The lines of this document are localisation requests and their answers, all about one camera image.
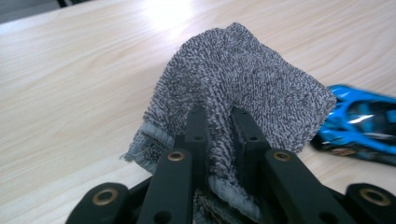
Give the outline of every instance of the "gray terry cloth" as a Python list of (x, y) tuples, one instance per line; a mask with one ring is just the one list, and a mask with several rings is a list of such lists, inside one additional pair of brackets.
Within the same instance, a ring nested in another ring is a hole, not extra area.
[(125, 160), (154, 172), (160, 155), (184, 133), (189, 111), (207, 113), (212, 146), (209, 187), (196, 192), (197, 223), (262, 222), (254, 197), (238, 183), (230, 113), (248, 111), (273, 148), (302, 150), (335, 105), (330, 91), (261, 44), (244, 26), (212, 29), (187, 41), (166, 66)]

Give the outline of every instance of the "light wood grain surface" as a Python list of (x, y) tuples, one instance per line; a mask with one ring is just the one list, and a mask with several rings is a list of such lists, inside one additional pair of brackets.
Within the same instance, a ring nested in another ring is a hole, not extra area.
[[(63, 223), (104, 182), (149, 176), (120, 160), (166, 63), (190, 37), (234, 21), (324, 85), (396, 96), (394, 1), (98, 0), (0, 25), (0, 223)], [(396, 194), (396, 168), (300, 158), (344, 192)]]

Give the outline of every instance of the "brass screw hole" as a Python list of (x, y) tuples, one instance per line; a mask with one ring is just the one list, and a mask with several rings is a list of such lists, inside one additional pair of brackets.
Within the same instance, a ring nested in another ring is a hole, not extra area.
[(184, 154), (178, 151), (169, 153), (168, 155), (169, 161), (181, 161), (183, 159), (184, 159)]
[(118, 195), (119, 192), (116, 189), (102, 189), (101, 191), (95, 193), (92, 198), (92, 202), (99, 206), (107, 205), (116, 200)]
[(291, 156), (289, 153), (278, 151), (274, 153), (274, 158), (279, 161), (289, 161), (291, 160)]
[(363, 199), (378, 206), (389, 206), (391, 204), (388, 196), (376, 189), (361, 189), (359, 194)]

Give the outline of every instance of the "black plastic part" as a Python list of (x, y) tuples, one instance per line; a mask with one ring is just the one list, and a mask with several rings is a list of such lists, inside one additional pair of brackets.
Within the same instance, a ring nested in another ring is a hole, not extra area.
[(195, 107), (187, 116), (184, 148), (193, 157), (193, 187), (201, 190), (207, 186), (209, 139), (206, 112), (202, 107)]
[[(262, 180), (267, 181), (280, 201), (288, 223), (355, 223), (295, 154), (269, 150), (265, 153), (265, 162), (260, 163), (260, 171)], [(271, 207), (265, 201), (265, 197), (271, 196), (262, 196), (262, 207)]]
[(105, 183), (88, 191), (74, 208), (66, 224), (126, 223), (129, 190), (122, 184)]
[(263, 160), (265, 151), (271, 146), (246, 110), (234, 108), (231, 119), (238, 179), (247, 192), (256, 195), (259, 161)]
[(178, 148), (161, 155), (137, 223), (192, 223), (192, 157), (189, 151)]
[(149, 183), (151, 177), (147, 178), (143, 182), (134, 186), (129, 190), (129, 211), (131, 213), (128, 224), (135, 224), (139, 218), (140, 210), (142, 208), (143, 201), (145, 200), (146, 193), (149, 189)]
[(352, 184), (346, 190), (345, 205), (358, 223), (396, 223), (396, 198), (370, 184)]

